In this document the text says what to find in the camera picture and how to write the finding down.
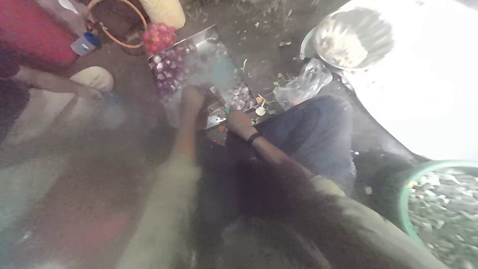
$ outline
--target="vegetable scrap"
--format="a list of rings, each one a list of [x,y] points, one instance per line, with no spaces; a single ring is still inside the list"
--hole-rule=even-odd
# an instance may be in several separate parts
[[[246,62],[247,62],[247,58],[244,60],[244,63],[242,64],[242,72],[244,72],[246,70]]]

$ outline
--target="plastic bottle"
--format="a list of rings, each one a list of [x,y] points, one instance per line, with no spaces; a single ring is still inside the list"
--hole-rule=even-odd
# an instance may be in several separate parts
[[[179,0],[140,0],[152,22],[163,22],[176,29],[186,22],[183,7]]]

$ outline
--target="chopped vegetable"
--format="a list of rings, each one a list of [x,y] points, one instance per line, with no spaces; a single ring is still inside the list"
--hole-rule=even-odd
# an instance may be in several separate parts
[[[242,72],[244,72],[246,70],[246,62],[247,62],[247,58],[244,60],[244,63],[242,64]]]
[[[266,109],[264,108],[264,103],[262,103],[262,106],[260,106],[256,109],[256,114],[259,115],[259,116],[264,116],[266,114]]]

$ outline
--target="black wristband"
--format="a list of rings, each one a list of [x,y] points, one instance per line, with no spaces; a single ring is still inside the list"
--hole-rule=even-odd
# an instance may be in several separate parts
[[[254,142],[254,140],[256,140],[256,138],[261,137],[261,136],[262,136],[262,135],[259,134],[259,133],[255,133],[255,134],[251,135],[251,136],[249,137],[249,139],[247,140],[247,144],[249,144],[249,145],[252,146],[252,142]]]

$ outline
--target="plastic bag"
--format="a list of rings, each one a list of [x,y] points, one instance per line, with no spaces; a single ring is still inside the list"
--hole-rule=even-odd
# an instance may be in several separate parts
[[[304,66],[298,77],[273,92],[282,108],[288,110],[317,95],[319,90],[331,81],[330,70],[320,60],[314,58]]]

